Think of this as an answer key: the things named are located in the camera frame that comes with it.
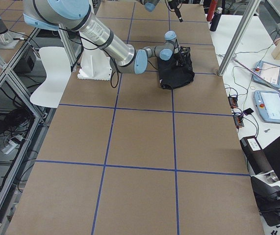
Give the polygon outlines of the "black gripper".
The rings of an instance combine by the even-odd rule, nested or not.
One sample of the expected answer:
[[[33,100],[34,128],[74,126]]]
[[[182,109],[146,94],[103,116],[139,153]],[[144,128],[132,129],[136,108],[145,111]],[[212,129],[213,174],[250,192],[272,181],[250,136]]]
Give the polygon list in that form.
[[[180,2],[179,0],[168,0],[168,8],[170,11],[174,12],[180,22],[183,22],[181,12],[180,12]]]
[[[191,66],[191,48],[178,47],[178,53],[175,54],[176,65],[179,67]]]

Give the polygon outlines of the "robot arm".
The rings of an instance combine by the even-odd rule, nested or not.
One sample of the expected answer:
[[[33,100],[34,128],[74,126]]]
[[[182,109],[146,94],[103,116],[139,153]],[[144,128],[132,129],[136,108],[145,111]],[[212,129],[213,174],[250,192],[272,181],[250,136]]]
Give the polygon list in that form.
[[[140,4],[144,6],[144,8],[152,12],[160,0],[138,0]],[[180,12],[180,8],[182,6],[182,2],[180,0],[165,0],[166,7],[170,12],[174,12],[180,22],[183,22],[182,15]]]
[[[80,32],[95,49],[107,53],[116,72],[141,74],[151,57],[159,58],[164,67],[192,68],[190,48],[179,45],[174,31],[165,33],[164,45],[136,50],[95,16],[87,0],[25,0],[23,6],[28,25],[57,31],[63,24],[67,30]]]

